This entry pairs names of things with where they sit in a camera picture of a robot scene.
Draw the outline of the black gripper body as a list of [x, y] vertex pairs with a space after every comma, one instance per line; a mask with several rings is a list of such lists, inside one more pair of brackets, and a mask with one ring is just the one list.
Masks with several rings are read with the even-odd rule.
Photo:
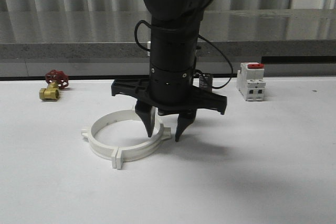
[[193, 85], [190, 71], [167, 72], [157, 68], [143, 79], [115, 79], [113, 96], [128, 95], [171, 114], [208, 109], [225, 114], [227, 98]]

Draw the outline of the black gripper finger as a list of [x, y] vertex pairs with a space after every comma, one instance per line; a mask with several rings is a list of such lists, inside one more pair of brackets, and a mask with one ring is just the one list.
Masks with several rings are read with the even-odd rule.
[[191, 125], [196, 118], [196, 110], [184, 111], [179, 114], [175, 133], [175, 141], [178, 142], [184, 130]]
[[142, 120], [148, 137], [151, 137], [154, 131], [154, 107], [143, 101], [137, 100], [135, 112]]

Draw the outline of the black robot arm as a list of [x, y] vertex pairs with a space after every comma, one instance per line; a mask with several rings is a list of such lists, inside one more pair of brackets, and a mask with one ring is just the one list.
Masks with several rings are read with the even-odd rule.
[[205, 8], [213, 0], [143, 0], [151, 14], [149, 76], [145, 79], [114, 80], [113, 95], [136, 98], [135, 112], [148, 136], [154, 117], [178, 115], [175, 139], [191, 125], [198, 109], [224, 114], [227, 98], [193, 85], [196, 46]]

